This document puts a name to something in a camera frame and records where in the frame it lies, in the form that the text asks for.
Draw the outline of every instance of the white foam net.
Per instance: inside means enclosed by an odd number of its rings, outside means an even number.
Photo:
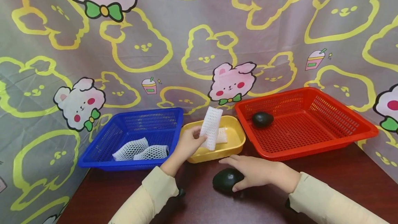
[[[207,140],[201,145],[201,147],[207,148],[210,151],[215,150],[222,112],[222,109],[217,109],[211,106],[207,109],[202,129],[200,130],[200,136],[206,135]]]
[[[134,156],[134,160],[162,159],[167,158],[169,153],[168,146],[153,145],[146,148],[145,151]]]
[[[149,147],[146,138],[133,140],[122,146],[118,151],[112,154],[115,161],[133,160],[136,154],[142,153]]]
[[[224,127],[218,129],[216,143],[226,143],[226,132]]]

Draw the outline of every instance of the fabric backdrop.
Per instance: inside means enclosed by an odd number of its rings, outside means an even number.
[[[56,221],[114,114],[316,87],[380,130],[398,181],[396,0],[0,0],[0,216]]]

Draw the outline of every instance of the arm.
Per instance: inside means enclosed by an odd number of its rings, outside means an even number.
[[[317,223],[388,224],[355,201],[303,172],[289,199],[293,210],[306,214]]]
[[[388,224],[327,184],[280,162],[233,155],[220,160],[245,175],[233,191],[274,184],[289,194],[290,208],[320,224]]]
[[[177,195],[175,179],[155,167],[109,224],[148,224],[162,210],[167,200]]]
[[[162,164],[155,167],[142,181],[142,185],[120,207],[108,224],[149,224],[170,197],[178,195],[174,176],[183,162],[192,156],[206,137],[194,138],[201,127],[186,130],[175,151]]]

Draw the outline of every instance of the plastic tray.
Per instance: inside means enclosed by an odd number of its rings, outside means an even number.
[[[186,124],[181,129],[181,133],[195,125],[202,125],[202,123],[203,120]],[[209,151],[202,147],[199,148],[190,158],[188,158],[187,161],[189,163],[196,164],[214,159],[226,158],[234,154],[239,154],[242,151],[243,144],[246,141],[246,135],[239,123],[239,120],[233,116],[222,116],[219,127],[225,128],[228,142],[216,144],[214,151]]]
[[[112,154],[125,143],[145,137],[149,145],[167,145],[173,153],[182,126],[182,108],[125,112],[113,116],[78,160],[80,167],[105,171],[152,169],[167,158],[115,161]]]
[[[235,109],[257,152],[271,161],[343,148],[379,132],[359,114],[312,87],[241,101]],[[270,127],[258,129],[252,124],[253,114],[259,111],[274,116]]]

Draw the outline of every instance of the sleeve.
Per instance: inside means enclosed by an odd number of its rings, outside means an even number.
[[[319,224],[388,224],[366,208],[301,172],[301,179],[289,195],[290,208]]]
[[[112,217],[109,224],[149,224],[170,197],[178,195],[173,177],[155,167]]]

